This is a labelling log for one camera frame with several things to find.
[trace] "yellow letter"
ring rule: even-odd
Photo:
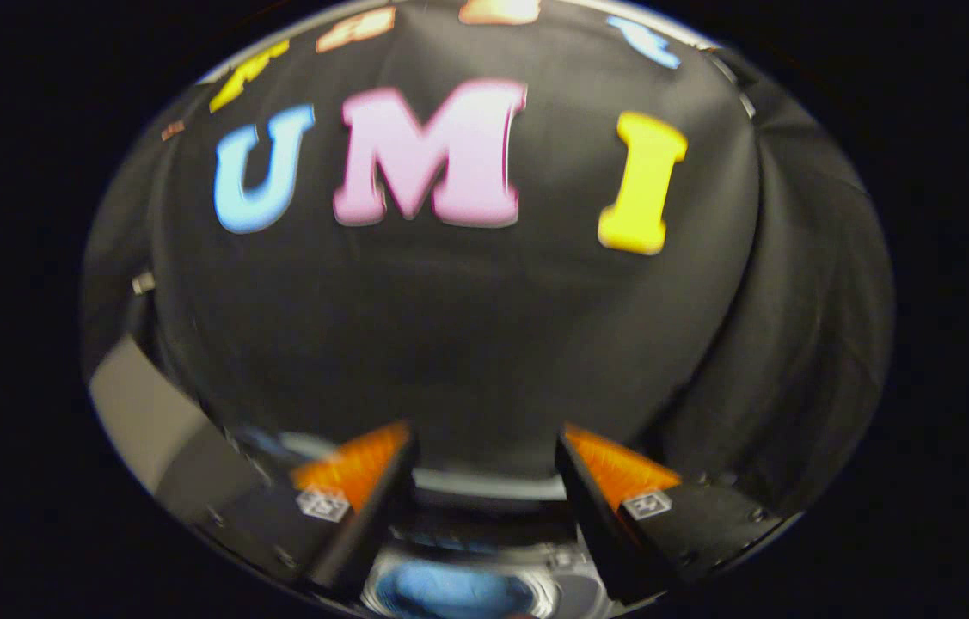
[[[687,156],[687,138],[664,122],[627,111],[618,136],[629,146],[618,200],[598,217],[603,247],[655,255],[664,249],[664,201],[672,168]]]
[[[253,58],[244,60],[240,66],[236,67],[236,71],[233,71],[232,77],[228,78],[228,82],[220,89],[220,93],[217,93],[216,97],[213,97],[212,101],[209,101],[209,113],[214,113],[214,111],[235,101],[243,93],[243,85],[259,77],[259,74],[271,62],[271,58],[278,58],[288,48],[289,40],[286,39],[276,44],[276,46],[269,48],[269,50],[260,52],[260,54],[257,54]]]

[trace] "fisheye lens view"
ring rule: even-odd
[[[83,380],[159,511],[302,612],[625,616],[777,544],[872,423],[872,196],[731,40],[363,0],[157,111],[96,205]]]

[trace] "letter m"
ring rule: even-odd
[[[511,121],[526,105],[524,83],[476,79],[445,99],[426,128],[393,88],[343,102],[351,128],[343,187],[335,192],[335,219],[347,226],[381,222],[387,187],[405,219],[422,207],[442,163],[445,180],[434,187],[434,215],[454,226],[499,228],[518,219],[518,195],[507,184]]]

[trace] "yellow letter i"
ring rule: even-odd
[[[598,217],[603,247],[655,255],[664,249],[664,203],[672,168],[687,156],[687,138],[653,117],[627,111],[618,136],[629,146],[618,200]]]

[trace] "blue object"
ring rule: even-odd
[[[641,52],[645,58],[668,68],[679,68],[679,56],[668,52],[668,40],[649,30],[645,25],[624,20],[616,15],[606,17],[606,23],[621,30],[629,46]]]
[[[407,561],[377,583],[377,598],[401,619],[505,619],[529,614],[534,594],[503,573]]]
[[[300,138],[315,122],[312,106],[298,106],[275,114],[268,123],[274,145],[267,179],[259,187],[243,188],[248,153],[259,143],[254,125],[242,126],[217,145],[217,180],[213,200],[217,219],[229,232],[249,235],[277,222],[289,207],[297,184]]]

